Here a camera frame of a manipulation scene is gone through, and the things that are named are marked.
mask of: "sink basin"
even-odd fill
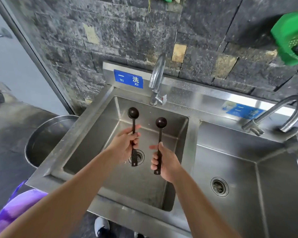
[[[139,110],[136,124],[142,125],[139,129],[142,134],[139,142],[139,164],[137,167],[131,167],[128,161],[120,164],[103,187],[164,211],[171,211],[175,190],[172,184],[161,176],[154,175],[150,169],[153,151],[149,149],[149,145],[158,143],[159,129],[155,120],[165,117],[168,125],[163,129],[163,144],[173,150],[181,162],[189,120],[187,116],[115,96],[65,164],[64,171],[77,173],[106,148],[116,134],[130,127],[132,120],[127,115],[130,107]]]
[[[219,125],[199,127],[193,177],[242,237],[298,237],[298,164],[283,149]]]

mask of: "green plastic strainer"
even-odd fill
[[[286,65],[298,64],[298,56],[292,48],[298,45],[298,12],[283,15],[271,29],[278,45],[278,55]]]

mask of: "hand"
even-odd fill
[[[135,129],[139,129],[140,124],[137,124]],[[135,132],[134,134],[129,134],[132,132],[132,127],[126,128],[121,131],[118,135],[114,137],[110,145],[105,151],[110,151],[111,155],[117,159],[120,163],[125,162],[131,156],[132,148],[138,148],[139,137],[141,134]]]
[[[149,146],[149,149],[158,149],[158,145],[151,145]],[[165,148],[162,142],[159,143],[159,150],[162,154],[161,176],[166,181],[174,183],[175,178],[183,168],[175,153],[168,148]],[[153,153],[151,164],[151,169],[156,170],[158,164],[157,152]]]

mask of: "dark spoon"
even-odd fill
[[[156,120],[156,126],[160,129],[159,131],[159,143],[161,142],[162,138],[162,129],[167,126],[167,120],[163,117],[160,117]],[[161,174],[161,160],[162,160],[162,154],[158,148],[158,165],[157,169],[154,171],[155,175],[160,175]]]
[[[132,119],[132,133],[134,134],[136,132],[136,119],[139,117],[139,111],[138,109],[131,107],[128,109],[128,117]],[[132,148],[131,151],[131,166],[135,167],[138,165],[138,158],[137,158],[137,150]]]

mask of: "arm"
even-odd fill
[[[152,145],[150,149],[158,149],[158,145]],[[241,238],[212,207],[195,181],[182,168],[175,153],[163,147],[162,142],[159,143],[159,150],[162,153],[161,176],[174,185],[192,236],[196,238]],[[155,152],[151,161],[152,170],[157,169],[157,159]]]
[[[68,237],[79,224],[93,198],[115,166],[131,154],[131,141],[138,147],[140,133],[128,135],[132,128],[118,134],[103,152],[71,180],[48,194],[17,218],[0,238]]]

